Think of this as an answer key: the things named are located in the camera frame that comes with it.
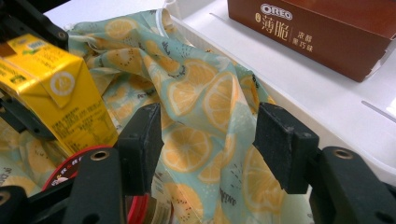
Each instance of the white surface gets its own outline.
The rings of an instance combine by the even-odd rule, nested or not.
[[[60,27],[163,6],[163,0],[73,0],[46,15]],[[357,83],[228,17],[226,0],[178,0],[171,14],[254,70],[277,103],[320,136],[320,147],[360,153],[381,180],[396,185],[396,52]],[[386,113],[374,111],[365,101]]]

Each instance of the brown box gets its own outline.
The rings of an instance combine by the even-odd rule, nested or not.
[[[396,48],[395,0],[228,0],[229,16],[362,82]]]

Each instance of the fabric cloth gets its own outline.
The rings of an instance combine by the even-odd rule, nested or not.
[[[164,9],[67,32],[69,51],[84,58],[119,132],[138,108],[161,103],[156,175],[177,222],[281,222],[285,192],[252,145],[259,102],[273,101],[250,70],[192,46]],[[1,139],[1,158],[20,167],[31,193],[62,161],[56,144],[29,133],[5,128]]]

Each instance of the lemon print cloth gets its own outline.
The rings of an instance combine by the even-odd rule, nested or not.
[[[161,104],[156,176],[175,222],[281,223],[296,207],[294,223],[310,222],[306,205],[285,194],[252,145],[259,102],[273,101],[250,70],[192,46],[165,9],[84,21],[67,32],[69,51],[85,60],[119,132],[138,108]],[[33,169],[43,158],[27,158],[27,148],[44,159],[56,159],[57,149],[47,157],[50,144],[29,137],[17,145],[37,185],[59,163]]]

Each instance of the yellow juice carton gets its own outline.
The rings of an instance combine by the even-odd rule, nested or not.
[[[83,59],[32,35],[0,46],[0,89],[33,111],[71,155],[117,131]]]

